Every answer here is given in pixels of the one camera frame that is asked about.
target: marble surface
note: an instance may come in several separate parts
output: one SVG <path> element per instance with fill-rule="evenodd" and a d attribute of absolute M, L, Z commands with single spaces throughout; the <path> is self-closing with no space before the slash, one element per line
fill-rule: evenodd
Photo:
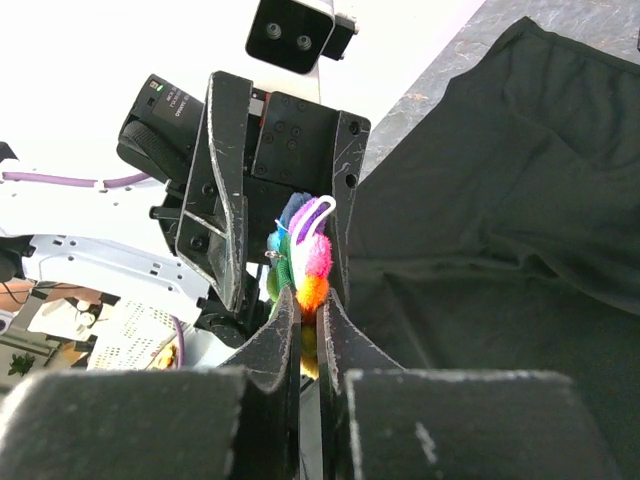
<path fill-rule="evenodd" d="M 545 30 L 640 63 L 638 0 L 487 0 L 374 129 L 360 180 L 438 104 L 451 78 L 475 66 L 525 16 Z"/>

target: black cloth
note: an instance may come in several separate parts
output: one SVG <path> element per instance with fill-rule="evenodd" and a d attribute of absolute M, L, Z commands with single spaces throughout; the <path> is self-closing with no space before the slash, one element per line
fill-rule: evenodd
<path fill-rule="evenodd" d="M 571 376 L 640 478 L 640 66 L 522 19 L 359 187 L 349 315 L 405 367 Z"/>

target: mesh basket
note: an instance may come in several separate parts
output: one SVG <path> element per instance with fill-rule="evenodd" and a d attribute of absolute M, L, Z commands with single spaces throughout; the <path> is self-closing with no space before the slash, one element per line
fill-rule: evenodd
<path fill-rule="evenodd" d="M 143 370 L 175 336 L 169 314 L 141 303 L 120 300 L 113 309 L 108 328 L 98 336 L 87 369 Z"/>

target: black bracket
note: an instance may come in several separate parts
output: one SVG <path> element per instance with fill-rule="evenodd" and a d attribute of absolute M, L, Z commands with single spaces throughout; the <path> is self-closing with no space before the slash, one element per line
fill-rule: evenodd
<path fill-rule="evenodd" d="M 269 94 L 229 73 L 211 75 L 176 251 L 232 315 L 246 304 L 246 263 L 267 263 L 266 239 L 293 192 L 336 199 L 327 231 L 335 265 L 330 281 L 347 303 L 346 239 L 370 128 L 363 117 Z M 175 215 L 154 212 L 159 220 Z"/>
<path fill-rule="evenodd" d="M 333 2 L 313 8 L 303 0 L 261 0 L 247 53 L 280 68 L 307 74 L 321 55 L 341 60 L 358 29 L 353 20 L 334 15 Z"/>

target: black mount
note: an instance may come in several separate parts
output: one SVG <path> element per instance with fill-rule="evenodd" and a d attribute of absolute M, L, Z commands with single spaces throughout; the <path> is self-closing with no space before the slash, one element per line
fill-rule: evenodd
<path fill-rule="evenodd" d="M 341 60 L 358 29 L 353 20 L 334 16 L 333 1 L 319 3 L 325 8 L 314 8 L 304 0 L 261 0 L 247 53 L 300 74 L 311 72 L 320 56 Z"/>
<path fill-rule="evenodd" d="M 246 340 L 266 321 L 246 264 L 267 264 L 266 239 L 294 192 L 337 201 L 327 228 L 330 281 L 348 302 L 346 238 L 369 131 L 363 117 L 265 92 L 226 72 L 211 75 L 204 104 L 149 77 L 122 127 L 118 154 L 167 183 L 163 205 L 150 215 L 172 252 L 211 284 L 199 326 L 235 325 Z"/>

